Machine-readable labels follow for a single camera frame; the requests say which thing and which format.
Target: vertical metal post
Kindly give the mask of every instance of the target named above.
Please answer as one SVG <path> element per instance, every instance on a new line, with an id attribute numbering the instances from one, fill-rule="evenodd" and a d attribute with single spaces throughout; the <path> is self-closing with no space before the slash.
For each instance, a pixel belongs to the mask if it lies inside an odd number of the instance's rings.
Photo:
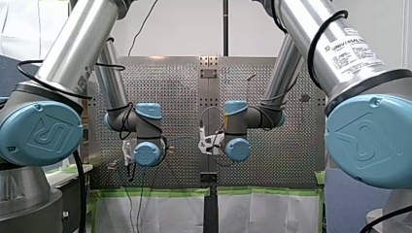
<path id="1" fill-rule="evenodd" d="M 229 0 L 223 0 L 223 56 L 229 56 Z"/>

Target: white curtain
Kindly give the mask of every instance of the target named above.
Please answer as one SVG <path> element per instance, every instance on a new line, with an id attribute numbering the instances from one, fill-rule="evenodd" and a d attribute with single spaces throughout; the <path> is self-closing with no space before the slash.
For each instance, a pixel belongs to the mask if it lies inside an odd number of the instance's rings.
<path id="1" fill-rule="evenodd" d="M 67 0 L 0 0 L 0 54 L 45 58 L 68 15 Z"/>

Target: universal robots logo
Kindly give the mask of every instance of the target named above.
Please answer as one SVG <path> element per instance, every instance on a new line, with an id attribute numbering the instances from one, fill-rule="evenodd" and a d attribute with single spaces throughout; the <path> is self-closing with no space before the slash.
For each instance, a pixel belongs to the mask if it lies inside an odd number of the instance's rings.
<path id="1" fill-rule="evenodd" d="M 27 145 L 52 152 L 62 152 L 73 125 L 53 116 L 41 116 L 34 127 Z"/>

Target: white cloth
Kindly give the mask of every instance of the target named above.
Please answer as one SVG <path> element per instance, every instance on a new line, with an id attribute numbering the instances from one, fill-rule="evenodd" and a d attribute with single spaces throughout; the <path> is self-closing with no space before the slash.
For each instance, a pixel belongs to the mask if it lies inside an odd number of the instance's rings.
<path id="1" fill-rule="evenodd" d="M 221 233 L 318 233 L 319 196 L 252 193 L 219 197 Z"/>
<path id="2" fill-rule="evenodd" d="M 135 232 L 140 197 L 131 197 Z M 139 231 L 145 233 L 202 233 L 204 197 L 143 197 Z M 96 233 L 132 233 L 128 198 L 101 198 L 95 216 Z"/>

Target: silver cylinder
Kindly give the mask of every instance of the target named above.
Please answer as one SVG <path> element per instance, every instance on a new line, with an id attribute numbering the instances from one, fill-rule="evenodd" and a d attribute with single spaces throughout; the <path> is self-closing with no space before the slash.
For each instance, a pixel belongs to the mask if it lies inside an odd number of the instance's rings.
<path id="1" fill-rule="evenodd" d="M 337 12 L 329 0 L 276 0 L 275 9 L 306 60 L 319 28 Z M 356 49 L 348 47 L 347 50 L 342 50 L 351 44 L 359 46 Z M 369 61 L 360 62 L 366 57 L 370 57 Z M 362 40 L 358 31 L 349 26 L 344 18 L 333 22 L 319 40 L 314 69 L 329 99 L 334 99 L 344 90 L 364 80 L 389 71 Z"/>
<path id="2" fill-rule="evenodd" d="M 118 55 L 111 40 L 108 40 L 103 47 L 98 62 L 118 64 Z M 113 110 L 126 106 L 128 103 L 127 94 L 119 69 L 96 65 L 94 70 L 99 81 L 106 109 Z"/>
<path id="3" fill-rule="evenodd" d="M 83 94 L 117 18 L 118 6 L 112 0 L 79 1 L 36 77 L 57 88 Z"/>
<path id="4" fill-rule="evenodd" d="M 287 98 L 287 91 L 296 80 L 300 70 L 302 55 L 287 35 L 282 44 L 275 68 L 264 93 L 262 104 L 281 106 Z"/>
<path id="5" fill-rule="evenodd" d="M 0 171 L 0 216 L 49 200 L 51 187 L 41 167 Z"/>

